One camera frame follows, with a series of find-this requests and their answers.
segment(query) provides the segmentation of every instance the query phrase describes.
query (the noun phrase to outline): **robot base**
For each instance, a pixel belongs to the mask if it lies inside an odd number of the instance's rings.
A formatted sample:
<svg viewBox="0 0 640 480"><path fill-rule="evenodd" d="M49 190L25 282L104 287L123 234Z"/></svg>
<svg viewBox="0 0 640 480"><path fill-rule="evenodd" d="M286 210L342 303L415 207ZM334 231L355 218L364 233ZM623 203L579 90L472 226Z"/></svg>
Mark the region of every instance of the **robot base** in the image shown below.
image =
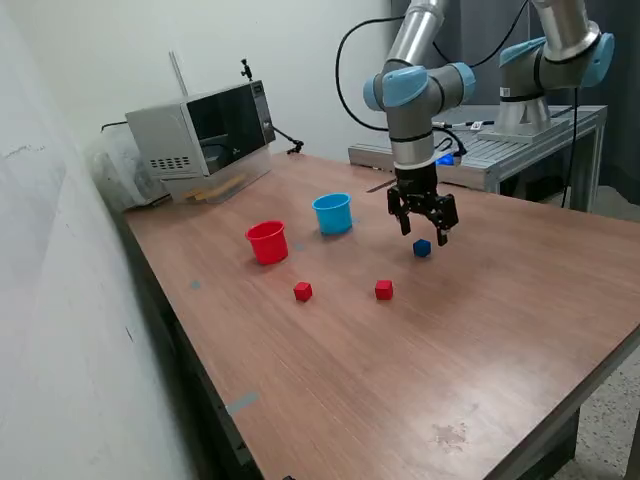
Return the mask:
<svg viewBox="0 0 640 480"><path fill-rule="evenodd" d="M496 131L497 128L487 129L478 133L478 140L493 140L497 142L511 142L532 144L547 140L549 137L556 136L568 128L570 121L568 119L552 118L551 125L546 129L541 129L536 133L512 133Z"/></svg>
<svg viewBox="0 0 640 480"><path fill-rule="evenodd" d="M544 95L521 102L500 102L493 128L480 132L478 139L532 144L562 133L566 119L551 118Z"/></svg>

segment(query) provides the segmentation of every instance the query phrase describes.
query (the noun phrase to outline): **gray tape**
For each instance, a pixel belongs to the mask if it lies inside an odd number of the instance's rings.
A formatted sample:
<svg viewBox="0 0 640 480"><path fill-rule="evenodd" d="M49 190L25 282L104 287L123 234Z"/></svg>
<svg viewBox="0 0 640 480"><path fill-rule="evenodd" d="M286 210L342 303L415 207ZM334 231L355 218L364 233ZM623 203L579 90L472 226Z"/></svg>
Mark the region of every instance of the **gray tape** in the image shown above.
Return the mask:
<svg viewBox="0 0 640 480"><path fill-rule="evenodd" d="M227 405L227 413L231 416L238 413L243 408L248 407L252 403L258 400L258 394L255 392L247 393L244 397L242 397L237 402L232 403L231 405Z"/></svg>

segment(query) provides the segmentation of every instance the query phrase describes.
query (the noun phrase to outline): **blue object on table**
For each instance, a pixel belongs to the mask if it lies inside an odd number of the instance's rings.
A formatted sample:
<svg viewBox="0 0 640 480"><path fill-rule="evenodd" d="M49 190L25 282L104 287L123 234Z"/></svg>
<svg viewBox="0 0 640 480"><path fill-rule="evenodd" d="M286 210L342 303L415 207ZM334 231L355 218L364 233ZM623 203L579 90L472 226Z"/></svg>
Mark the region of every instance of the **blue object on table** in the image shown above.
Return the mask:
<svg viewBox="0 0 640 480"><path fill-rule="evenodd" d="M325 235L344 233L353 225L351 218L351 195L331 193L313 202L320 231Z"/></svg>
<svg viewBox="0 0 640 480"><path fill-rule="evenodd" d="M416 257L428 257L431 255L431 242L427 240L418 240L413 244L413 253Z"/></svg>
<svg viewBox="0 0 640 480"><path fill-rule="evenodd" d="M444 157L440 157L438 160L436 160L436 165L455 165L456 161L453 158L453 153L448 153L446 154Z"/></svg>

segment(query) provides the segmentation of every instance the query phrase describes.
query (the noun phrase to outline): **metal pole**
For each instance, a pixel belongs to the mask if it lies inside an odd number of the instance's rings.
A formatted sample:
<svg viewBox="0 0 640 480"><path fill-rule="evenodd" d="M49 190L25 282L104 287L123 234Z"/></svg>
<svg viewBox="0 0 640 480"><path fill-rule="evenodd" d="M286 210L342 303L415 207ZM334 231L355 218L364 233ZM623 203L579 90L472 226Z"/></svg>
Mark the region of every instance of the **metal pole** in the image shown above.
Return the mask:
<svg viewBox="0 0 640 480"><path fill-rule="evenodd" d="M169 58L171 59L171 65L173 66L173 71L175 72L176 78L178 79L178 85L180 85L182 95L188 97L189 91L187 90L187 85L184 83L184 77L182 76L182 71L180 70L180 64L178 63L176 52L174 52L173 50L169 50Z"/></svg>

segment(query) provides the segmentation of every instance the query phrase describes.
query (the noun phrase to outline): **table leg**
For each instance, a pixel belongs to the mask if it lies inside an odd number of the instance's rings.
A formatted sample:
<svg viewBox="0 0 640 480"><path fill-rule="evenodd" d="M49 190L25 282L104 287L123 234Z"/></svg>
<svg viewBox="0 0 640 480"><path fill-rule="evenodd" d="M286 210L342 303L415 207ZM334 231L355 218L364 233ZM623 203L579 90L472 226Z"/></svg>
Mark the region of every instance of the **table leg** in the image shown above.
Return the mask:
<svg viewBox="0 0 640 480"><path fill-rule="evenodd" d="M600 180L603 138L604 128L598 127L576 142L571 176L572 210L590 212L593 209Z"/></svg>
<svg viewBox="0 0 640 480"><path fill-rule="evenodd" d="M624 480L640 480L640 415L636 422L636 431L633 435L633 444Z"/></svg>

